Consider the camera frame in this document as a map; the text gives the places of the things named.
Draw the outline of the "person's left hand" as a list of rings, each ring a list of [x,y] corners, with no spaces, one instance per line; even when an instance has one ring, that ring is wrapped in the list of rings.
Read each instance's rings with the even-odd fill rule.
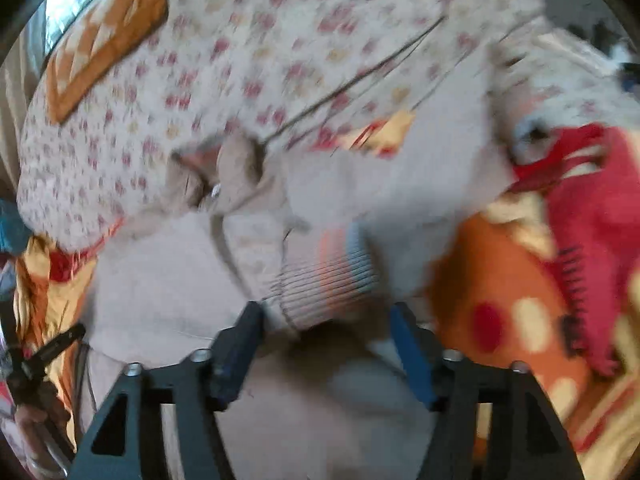
[[[27,455],[37,462],[44,463],[50,458],[50,454],[43,438],[38,434],[38,427],[51,419],[55,426],[66,434],[70,414],[55,393],[43,393],[40,400],[44,408],[38,408],[32,404],[20,404],[15,410],[14,418],[25,442]]]

